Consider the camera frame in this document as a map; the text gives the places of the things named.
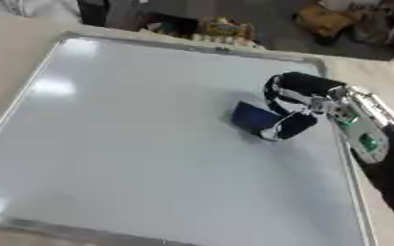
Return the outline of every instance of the black robotic finger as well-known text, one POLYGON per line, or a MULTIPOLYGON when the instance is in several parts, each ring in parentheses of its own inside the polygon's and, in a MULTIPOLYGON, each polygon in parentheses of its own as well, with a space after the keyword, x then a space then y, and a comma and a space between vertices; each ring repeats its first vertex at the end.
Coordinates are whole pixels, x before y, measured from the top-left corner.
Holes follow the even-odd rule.
POLYGON ((277 137, 280 139, 292 138, 316 123, 317 118, 311 114, 304 114, 300 111, 293 112, 277 126, 280 128, 277 132, 277 137))

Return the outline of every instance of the whiteboard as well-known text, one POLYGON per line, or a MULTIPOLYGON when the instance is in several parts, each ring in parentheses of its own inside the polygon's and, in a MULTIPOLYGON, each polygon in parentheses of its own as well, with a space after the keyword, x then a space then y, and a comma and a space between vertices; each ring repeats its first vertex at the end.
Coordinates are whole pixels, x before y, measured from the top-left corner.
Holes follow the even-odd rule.
POLYGON ((270 143, 229 123, 310 62, 65 38, 0 124, 0 218, 206 246, 362 246, 324 117, 270 143))

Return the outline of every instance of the blue eraser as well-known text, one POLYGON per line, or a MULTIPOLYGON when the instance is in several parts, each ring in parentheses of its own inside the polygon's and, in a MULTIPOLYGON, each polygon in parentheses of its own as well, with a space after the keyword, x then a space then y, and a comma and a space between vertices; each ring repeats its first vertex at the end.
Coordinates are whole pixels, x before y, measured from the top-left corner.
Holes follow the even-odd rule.
POLYGON ((247 132, 272 128, 280 120, 281 117, 274 112, 245 102, 239 102, 232 114, 232 123, 247 132))

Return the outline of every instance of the robotic hand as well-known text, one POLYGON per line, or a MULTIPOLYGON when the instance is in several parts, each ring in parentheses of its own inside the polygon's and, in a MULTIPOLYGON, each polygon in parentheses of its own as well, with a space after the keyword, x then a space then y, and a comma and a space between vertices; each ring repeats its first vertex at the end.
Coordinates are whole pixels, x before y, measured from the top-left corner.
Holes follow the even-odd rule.
POLYGON ((345 86, 345 83, 298 72, 273 76, 264 87, 264 97, 269 109, 282 120, 275 127, 261 131, 259 136, 268 140, 288 139, 315 125, 314 114, 329 111, 334 106, 333 98, 340 97, 345 86), (289 111, 278 100, 304 107, 289 111))
POLYGON ((271 111, 282 119, 259 136, 270 140, 293 137, 325 114, 337 126, 352 156, 394 210, 394 111, 378 96, 358 86, 298 72, 273 76, 264 87, 271 111), (289 111, 278 101, 302 105, 289 111))

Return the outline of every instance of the whiteboard frame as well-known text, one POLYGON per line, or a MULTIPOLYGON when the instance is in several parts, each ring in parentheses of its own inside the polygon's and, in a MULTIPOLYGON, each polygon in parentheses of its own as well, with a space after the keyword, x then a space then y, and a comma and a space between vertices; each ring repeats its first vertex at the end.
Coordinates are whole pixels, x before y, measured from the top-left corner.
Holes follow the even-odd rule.
MULTIPOLYGON (((96 39, 98 41, 102 40, 105 42, 121 42, 121 43, 139 45, 139 46, 184 50, 184 51, 192 51, 192 52, 207 53, 207 54, 218 54, 223 56, 237 56, 243 58, 275 60, 281 62, 311 63, 317 68, 321 77, 328 77, 327 66, 324 64, 323 60, 318 58, 301 58, 301 57, 292 57, 287 55, 265 54, 261 52, 238 51, 238 50, 232 50, 222 44, 216 47, 202 47, 202 46, 166 43, 166 42, 141 40, 141 39, 84 36, 76 33, 67 32, 59 36, 56 40, 54 40, 53 47, 48 51, 47 55, 43 58, 41 63, 36 67, 36 69, 31 74, 29 79, 25 82, 24 86, 20 89, 20 91, 16 93, 16 96, 12 100, 11 104, 0 117, 0 129, 3 126, 3 123, 6 122, 6 119, 15 110, 15 107, 18 106, 19 102, 25 98, 25 94, 28 88, 31 86, 32 81, 37 76, 37 74, 44 68, 45 64, 48 63, 48 61, 51 59, 53 54, 55 54, 57 49, 59 49, 67 40, 75 39, 75 38, 96 39)), ((343 140, 343 138, 340 136, 340 132, 336 129, 334 125, 332 125, 332 130, 335 132, 334 135, 336 137, 338 151, 341 152, 340 153, 340 156, 342 158, 341 162, 343 163, 343 170, 345 172, 345 177, 347 179, 349 192, 352 201, 354 203, 357 222, 360 227, 361 230, 360 233, 363 239, 363 246, 378 246, 378 241, 374 235, 374 230, 369 215, 369 210, 366 207, 365 199, 361 193, 361 189, 358 183, 357 172, 359 171, 359 168, 349 152, 350 148, 348 146, 348 143, 346 143, 343 140)), ((134 242, 137 243, 138 245, 140 245, 140 243, 141 245, 148 244, 148 245, 167 245, 167 246, 193 245, 193 244, 184 244, 174 241, 146 238, 146 237, 140 237, 140 236, 134 236, 128 234, 114 234, 114 233, 96 231, 91 229, 53 225, 44 222, 22 220, 16 218, 0 218, 0 230, 43 234, 53 237, 70 239, 70 240, 78 240, 78 241, 83 240, 86 242, 100 243, 100 244, 103 243, 103 240, 108 240, 109 242, 115 241, 119 243, 130 243, 130 245, 133 245, 134 242)))

